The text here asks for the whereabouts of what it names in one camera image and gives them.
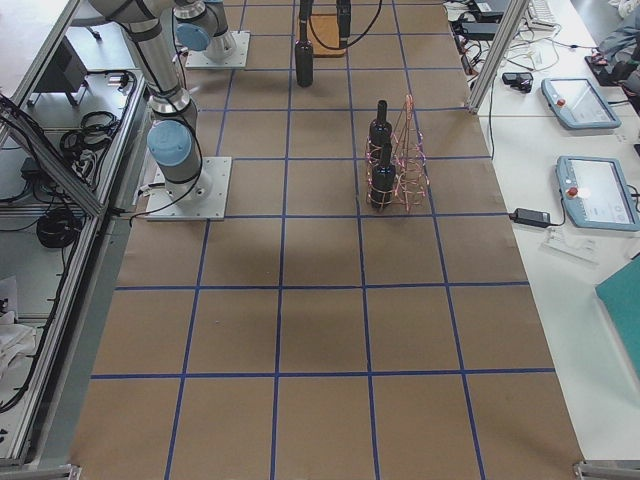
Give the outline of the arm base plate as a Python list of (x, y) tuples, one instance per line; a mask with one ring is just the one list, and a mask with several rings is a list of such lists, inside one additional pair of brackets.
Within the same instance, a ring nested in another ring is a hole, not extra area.
[(154, 221), (223, 220), (232, 171), (231, 157), (205, 157), (196, 182), (165, 181), (160, 168), (154, 176), (161, 186), (150, 190), (146, 218)]
[(190, 50), (187, 69), (244, 69), (250, 44), (249, 31), (227, 31), (212, 39), (203, 51)]

